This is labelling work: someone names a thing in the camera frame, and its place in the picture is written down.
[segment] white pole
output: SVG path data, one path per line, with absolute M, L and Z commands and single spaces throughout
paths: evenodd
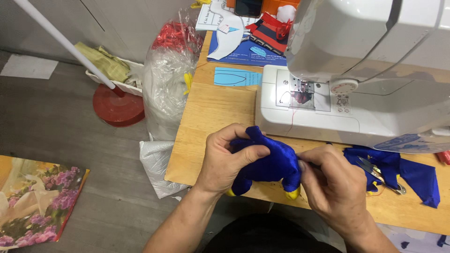
M 88 68 L 94 75 L 98 76 L 100 80 L 110 89 L 116 86 L 88 60 L 80 51 L 78 51 L 72 43 L 62 33 L 60 33 L 30 2 L 27 0 L 14 0 L 28 15 L 30 15 L 36 22 L 38 22 L 53 38 L 55 38 L 63 47 L 65 47 L 81 64 Z

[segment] floral picture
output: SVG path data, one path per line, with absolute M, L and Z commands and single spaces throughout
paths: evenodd
M 57 241 L 88 174 L 0 155 L 0 250 Z

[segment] red stand base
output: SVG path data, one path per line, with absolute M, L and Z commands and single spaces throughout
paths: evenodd
M 142 97 L 127 92 L 119 97 L 103 84 L 95 91 L 92 105 L 95 113 L 114 127 L 131 126 L 145 117 Z

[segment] wooden desk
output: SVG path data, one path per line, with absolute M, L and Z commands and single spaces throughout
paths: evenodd
M 214 85 L 215 67 L 239 68 L 262 72 L 262 68 L 245 65 L 209 63 L 206 60 L 212 32 L 208 32 L 197 64 L 193 84 L 181 119 L 165 180 L 194 185 L 202 167 L 206 137 L 233 123 L 246 126 L 255 123 L 255 99 L 258 86 L 224 87 Z M 270 136 L 294 148 L 296 152 L 324 144 L 322 141 Z M 349 145 L 335 144 L 339 149 Z M 380 196 L 367 197 L 367 209 L 376 222 L 450 235 L 450 167 L 439 163 L 433 154 L 408 155 L 403 158 L 436 167 L 441 194 L 438 209 L 421 204 L 414 191 L 400 178 L 408 194 L 397 195 L 385 189 Z M 277 182 L 253 182 L 244 196 L 310 208 L 304 194 L 295 201 L 287 200 Z

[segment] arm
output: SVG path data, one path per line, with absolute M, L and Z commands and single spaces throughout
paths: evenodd
M 301 182 L 311 209 L 351 246 L 349 252 L 399 252 L 366 209 L 364 171 L 332 145 L 298 154 Z M 308 162 L 320 166 L 312 168 Z
M 144 253 L 187 253 L 197 248 L 217 200 L 231 187 L 240 169 L 270 154 L 262 145 L 232 154 L 230 141 L 237 137 L 249 139 L 245 127 L 237 123 L 208 136 L 197 182 L 150 237 Z

